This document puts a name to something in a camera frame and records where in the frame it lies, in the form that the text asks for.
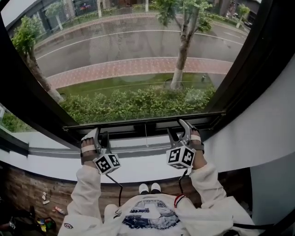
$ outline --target white shoe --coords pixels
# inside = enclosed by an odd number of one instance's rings
[[[161,187],[160,187],[160,185],[158,183],[153,183],[152,184],[151,190],[153,190],[153,189],[157,189],[157,190],[159,190],[161,192]]]
[[[145,183],[142,183],[141,185],[139,185],[139,194],[141,194],[143,191],[147,191],[148,192],[148,186]]]

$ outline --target white sweatshirt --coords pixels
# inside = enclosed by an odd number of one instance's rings
[[[234,197],[226,197],[217,177],[211,164],[192,170],[190,178],[201,196],[201,208],[196,209],[184,196],[138,195],[119,208],[108,205],[102,223],[98,206],[100,174],[84,165],[77,172],[73,201],[68,205],[59,236],[219,236],[230,229],[241,236],[258,235],[257,230],[233,227],[233,223],[253,224],[253,221]]]

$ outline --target oval logo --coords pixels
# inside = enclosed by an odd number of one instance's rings
[[[73,228],[73,226],[71,226],[70,224],[68,224],[68,223],[64,223],[64,226],[67,228],[67,229],[72,229]]]

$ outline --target wet asphalt road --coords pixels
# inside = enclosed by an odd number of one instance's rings
[[[156,19],[125,19],[95,25],[36,54],[45,76],[97,63],[144,57],[176,57],[180,45],[175,24],[164,27]],[[233,62],[246,36],[212,26],[208,35],[195,34],[189,57]]]

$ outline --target white cube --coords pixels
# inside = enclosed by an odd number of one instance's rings
[[[166,151],[167,164],[177,169],[190,168],[195,158],[195,150],[187,146]]]
[[[121,167],[117,154],[104,154],[93,160],[102,175],[111,173]]]

